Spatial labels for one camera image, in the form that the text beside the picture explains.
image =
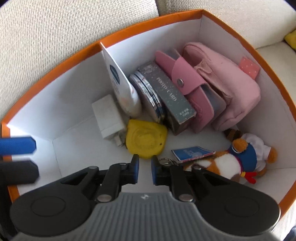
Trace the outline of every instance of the round tin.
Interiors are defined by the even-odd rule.
[[[154,102],[156,103],[158,110],[160,112],[160,116],[161,116],[161,120],[164,120],[165,118],[165,112],[164,112],[164,108],[158,98],[157,93],[154,91],[154,89],[152,88],[152,86],[149,84],[149,82],[146,80],[146,78],[141,74],[140,71],[136,71],[135,75],[142,81],[142,83],[144,84],[144,86],[146,87],[146,89],[148,90],[148,92],[150,93],[150,95],[152,96]]]
[[[145,106],[145,109],[148,111],[149,115],[153,118],[155,122],[160,123],[161,115],[158,106],[156,105],[154,99],[152,98],[142,81],[134,74],[131,74],[129,76],[129,81],[138,92],[138,95],[140,96],[140,99]]]

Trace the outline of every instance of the gray ridged plate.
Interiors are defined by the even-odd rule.
[[[237,237],[210,226],[193,203],[171,193],[120,193],[110,203],[97,204],[77,229],[56,237],[19,233],[13,241],[276,241],[269,232]]]

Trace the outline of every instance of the wall charger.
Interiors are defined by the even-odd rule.
[[[120,135],[126,132],[119,110],[109,94],[102,99],[92,103],[92,108],[103,139],[114,138],[118,146],[122,145]]]

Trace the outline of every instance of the snap button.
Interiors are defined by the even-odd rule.
[[[184,81],[182,79],[177,79],[177,84],[180,86],[180,87],[183,87],[184,86]]]

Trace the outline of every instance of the beige couch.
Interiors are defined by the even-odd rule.
[[[0,8],[0,120],[41,77],[90,43],[137,22],[199,8],[257,48],[296,101],[296,52],[283,42],[296,28],[296,11],[284,0],[10,0]],[[295,223],[294,209],[275,230],[281,238]]]

